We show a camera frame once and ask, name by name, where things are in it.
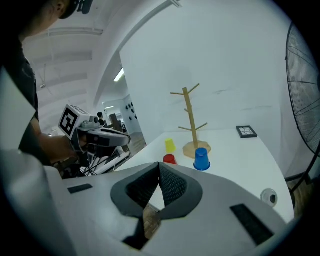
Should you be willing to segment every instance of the person's arm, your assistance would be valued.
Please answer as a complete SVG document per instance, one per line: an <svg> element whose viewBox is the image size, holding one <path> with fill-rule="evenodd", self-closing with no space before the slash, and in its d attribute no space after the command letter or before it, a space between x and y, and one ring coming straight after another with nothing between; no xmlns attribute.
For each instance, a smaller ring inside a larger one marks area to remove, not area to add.
<svg viewBox="0 0 320 256"><path fill-rule="evenodd" d="M42 150L51 163L56 163L67 158L77 158L77 154L73 151L70 141L66 136L49 137L47 134L43 134L39 121L36 118L31 120L31 125Z"/></svg>

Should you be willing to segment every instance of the black mesh gripper pad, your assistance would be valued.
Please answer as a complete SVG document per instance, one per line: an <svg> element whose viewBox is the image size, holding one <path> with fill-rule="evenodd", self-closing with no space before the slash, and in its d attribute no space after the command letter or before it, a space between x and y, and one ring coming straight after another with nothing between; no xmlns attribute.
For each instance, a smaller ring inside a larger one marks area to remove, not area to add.
<svg viewBox="0 0 320 256"><path fill-rule="evenodd" d="M203 195L202 187L195 179L162 162L155 162L117 182L110 196L123 215L142 218L143 210L158 184L165 205L160 212L162 220L187 216L199 204Z"/></svg>

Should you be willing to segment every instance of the electric fan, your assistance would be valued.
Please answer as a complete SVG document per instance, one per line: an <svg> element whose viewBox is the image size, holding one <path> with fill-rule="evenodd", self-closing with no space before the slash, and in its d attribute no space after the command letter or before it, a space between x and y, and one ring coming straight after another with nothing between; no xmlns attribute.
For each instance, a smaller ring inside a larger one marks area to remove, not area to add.
<svg viewBox="0 0 320 256"><path fill-rule="evenodd" d="M286 41L288 90L296 126L306 146L314 153L291 196L308 176L320 155L320 77L312 53L297 27L291 23Z"/></svg>

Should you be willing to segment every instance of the white table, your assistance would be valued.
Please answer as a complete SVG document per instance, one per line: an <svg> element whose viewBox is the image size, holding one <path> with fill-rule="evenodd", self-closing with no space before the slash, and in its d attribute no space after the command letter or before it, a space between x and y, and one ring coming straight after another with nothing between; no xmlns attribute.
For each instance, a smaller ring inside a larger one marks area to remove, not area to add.
<svg viewBox="0 0 320 256"><path fill-rule="evenodd" d="M211 146L211 166L204 171L235 182L260 198L264 189L273 189L278 196L274 210L288 223L294 219L294 208L285 178L275 159L257 138L240 138L236 129L206 130L197 132L198 140ZM165 139L172 138L176 146L173 153L177 164L194 169L194 159L184 156L183 147L192 141L191 132L167 132L150 143L117 171L146 163L162 162L166 155ZM160 187L150 203L159 210L165 207Z"/></svg>

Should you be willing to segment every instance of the ceiling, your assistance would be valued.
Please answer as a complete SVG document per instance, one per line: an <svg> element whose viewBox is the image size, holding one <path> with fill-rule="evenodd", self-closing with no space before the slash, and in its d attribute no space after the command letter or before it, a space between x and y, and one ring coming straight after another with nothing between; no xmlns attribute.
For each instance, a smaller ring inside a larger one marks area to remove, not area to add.
<svg viewBox="0 0 320 256"><path fill-rule="evenodd" d="M94 0L89 14L75 12L23 42L25 56L36 74L42 132L49 133L57 126L66 104L87 109L93 49L125 1L129 0ZM115 88L106 93L110 95Z"/></svg>

